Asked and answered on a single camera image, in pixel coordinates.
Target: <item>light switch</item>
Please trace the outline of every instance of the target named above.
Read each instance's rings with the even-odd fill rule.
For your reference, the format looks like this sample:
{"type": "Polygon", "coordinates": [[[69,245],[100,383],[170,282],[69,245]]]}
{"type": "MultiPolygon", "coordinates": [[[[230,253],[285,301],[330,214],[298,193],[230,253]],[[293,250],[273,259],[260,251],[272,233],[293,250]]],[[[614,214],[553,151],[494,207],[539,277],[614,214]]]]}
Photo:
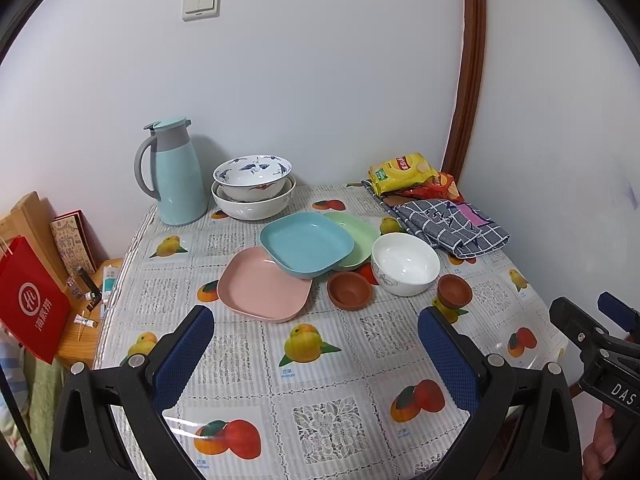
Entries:
{"type": "Polygon", "coordinates": [[[220,12],[220,0],[182,0],[182,19],[185,22],[213,18],[220,12]]]}
{"type": "Polygon", "coordinates": [[[198,10],[211,10],[213,9],[214,0],[200,0],[198,10]]]}
{"type": "Polygon", "coordinates": [[[200,0],[184,0],[182,4],[182,12],[191,14],[200,10],[200,0]]]}

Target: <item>light blue thermos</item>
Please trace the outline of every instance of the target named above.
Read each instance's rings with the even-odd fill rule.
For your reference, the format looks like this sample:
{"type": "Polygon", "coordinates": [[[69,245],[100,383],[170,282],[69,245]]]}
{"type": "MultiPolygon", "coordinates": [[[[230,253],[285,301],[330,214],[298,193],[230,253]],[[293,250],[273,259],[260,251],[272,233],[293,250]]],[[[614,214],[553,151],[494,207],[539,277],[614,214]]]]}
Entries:
{"type": "Polygon", "coordinates": [[[207,211],[200,163],[187,132],[190,124],[186,117],[176,117],[145,126],[151,136],[140,145],[133,163],[140,189],[158,200],[160,219],[168,225],[190,224],[207,211]],[[142,178],[142,154],[149,146],[153,189],[142,178]]]}

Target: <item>bowl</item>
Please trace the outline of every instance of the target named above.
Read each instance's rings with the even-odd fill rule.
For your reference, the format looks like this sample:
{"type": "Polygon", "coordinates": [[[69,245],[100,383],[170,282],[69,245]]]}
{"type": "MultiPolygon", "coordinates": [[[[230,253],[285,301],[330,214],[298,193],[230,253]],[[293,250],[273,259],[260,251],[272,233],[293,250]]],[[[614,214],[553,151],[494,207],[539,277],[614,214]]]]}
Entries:
{"type": "Polygon", "coordinates": [[[225,194],[235,202],[260,202],[275,197],[291,173],[291,163],[275,155],[232,158],[213,172],[225,194]]]}
{"type": "Polygon", "coordinates": [[[216,204],[223,212],[238,220],[263,220],[270,216],[277,215],[289,205],[296,189],[296,179],[290,174],[285,177],[285,183],[278,196],[263,200],[261,202],[235,202],[231,200],[219,183],[214,182],[211,186],[211,193],[216,200],[216,204]]]}
{"type": "Polygon", "coordinates": [[[438,280],[438,299],[452,310],[463,308],[474,298],[469,284],[455,274],[445,274],[438,280]]]}
{"type": "Polygon", "coordinates": [[[320,213],[278,218],[260,231],[260,244],[287,274],[314,278],[353,251],[353,238],[320,213]]]}
{"type": "Polygon", "coordinates": [[[331,302],[341,310],[359,310],[373,297],[373,288],[357,272],[336,272],[326,282],[331,302]]]}
{"type": "Polygon", "coordinates": [[[438,277],[440,259],[420,238],[407,233],[389,233],[373,243],[371,270],[387,292],[414,296],[438,277]]]}
{"type": "Polygon", "coordinates": [[[334,269],[357,269],[371,256],[373,242],[380,236],[380,231],[359,218],[341,211],[331,211],[324,216],[345,229],[353,238],[353,251],[346,258],[341,259],[334,269]]]}

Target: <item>person's hand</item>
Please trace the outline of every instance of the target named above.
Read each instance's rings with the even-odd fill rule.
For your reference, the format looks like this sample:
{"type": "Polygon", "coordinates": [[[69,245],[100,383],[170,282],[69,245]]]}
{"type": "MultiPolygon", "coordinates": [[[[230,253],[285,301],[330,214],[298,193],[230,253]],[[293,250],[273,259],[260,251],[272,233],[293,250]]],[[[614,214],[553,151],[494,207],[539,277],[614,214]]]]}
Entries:
{"type": "Polygon", "coordinates": [[[616,454],[616,443],[613,440],[613,423],[611,417],[616,412],[606,404],[602,405],[602,413],[593,430],[593,442],[584,449],[582,455],[583,480],[600,480],[604,475],[604,465],[616,454]]]}

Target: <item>thermos lid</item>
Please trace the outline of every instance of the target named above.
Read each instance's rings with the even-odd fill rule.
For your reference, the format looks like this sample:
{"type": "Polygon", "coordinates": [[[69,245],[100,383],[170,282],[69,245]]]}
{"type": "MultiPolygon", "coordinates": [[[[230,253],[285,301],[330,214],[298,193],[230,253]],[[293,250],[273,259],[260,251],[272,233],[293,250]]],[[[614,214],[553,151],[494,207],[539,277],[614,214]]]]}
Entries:
{"type": "Polygon", "coordinates": [[[144,127],[144,130],[155,130],[156,132],[161,132],[163,130],[170,130],[171,128],[182,126],[186,122],[187,122],[186,117],[172,117],[170,119],[163,119],[162,121],[156,121],[155,123],[149,123],[147,126],[144,127]]]}

